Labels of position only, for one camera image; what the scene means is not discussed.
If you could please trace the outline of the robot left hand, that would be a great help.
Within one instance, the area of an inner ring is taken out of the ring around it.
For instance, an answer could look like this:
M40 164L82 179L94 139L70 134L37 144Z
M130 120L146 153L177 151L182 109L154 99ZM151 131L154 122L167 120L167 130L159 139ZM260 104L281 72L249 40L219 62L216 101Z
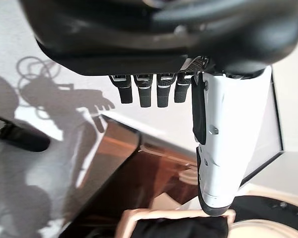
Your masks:
M298 43L298 0L22 0L40 49L85 76L109 76L121 101L150 88L167 106L192 89L198 141L198 197L222 215L252 158L265 111L271 65Z

